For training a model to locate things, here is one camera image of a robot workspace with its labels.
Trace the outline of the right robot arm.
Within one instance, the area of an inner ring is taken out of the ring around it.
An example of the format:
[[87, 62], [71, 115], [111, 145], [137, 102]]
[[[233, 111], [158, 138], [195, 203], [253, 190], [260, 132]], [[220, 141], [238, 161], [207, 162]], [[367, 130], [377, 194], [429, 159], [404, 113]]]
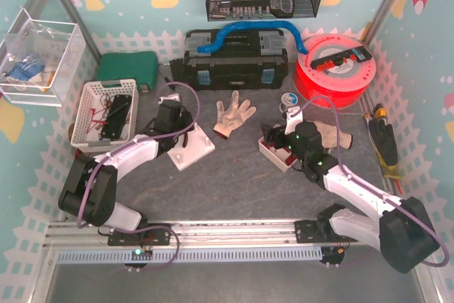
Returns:
[[421, 201], [390, 195], [340, 165], [326, 152], [314, 123], [302, 121], [291, 133], [285, 126], [265, 123], [261, 130], [265, 147], [288, 152], [292, 162], [300, 162], [299, 171], [308, 181], [359, 209], [355, 213], [341, 204], [332, 204], [316, 219], [296, 222], [299, 243], [353, 239], [378, 250], [400, 273], [409, 272], [440, 248]]

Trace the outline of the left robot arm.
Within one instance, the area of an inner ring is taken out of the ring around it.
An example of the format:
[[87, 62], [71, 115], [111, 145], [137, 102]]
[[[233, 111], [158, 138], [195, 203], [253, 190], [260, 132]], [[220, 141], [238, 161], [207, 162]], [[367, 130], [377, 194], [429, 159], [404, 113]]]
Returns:
[[85, 224], [137, 233], [143, 215], [116, 201], [118, 181], [145, 162], [170, 151], [180, 136], [193, 129], [193, 118], [178, 100], [166, 98], [157, 116], [131, 141], [108, 153], [89, 157], [84, 153], [72, 163], [58, 199], [58, 207]]

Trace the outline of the white peg board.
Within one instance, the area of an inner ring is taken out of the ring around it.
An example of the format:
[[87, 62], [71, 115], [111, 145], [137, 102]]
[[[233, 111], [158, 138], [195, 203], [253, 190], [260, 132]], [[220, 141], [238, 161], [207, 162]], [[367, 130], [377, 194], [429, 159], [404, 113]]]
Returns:
[[177, 144], [167, 152], [171, 161], [179, 171], [183, 171], [198, 160], [215, 150], [215, 145], [205, 134], [204, 130], [196, 123], [194, 129], [187, 132], [187, 144], [184, 136], [180, 136]]

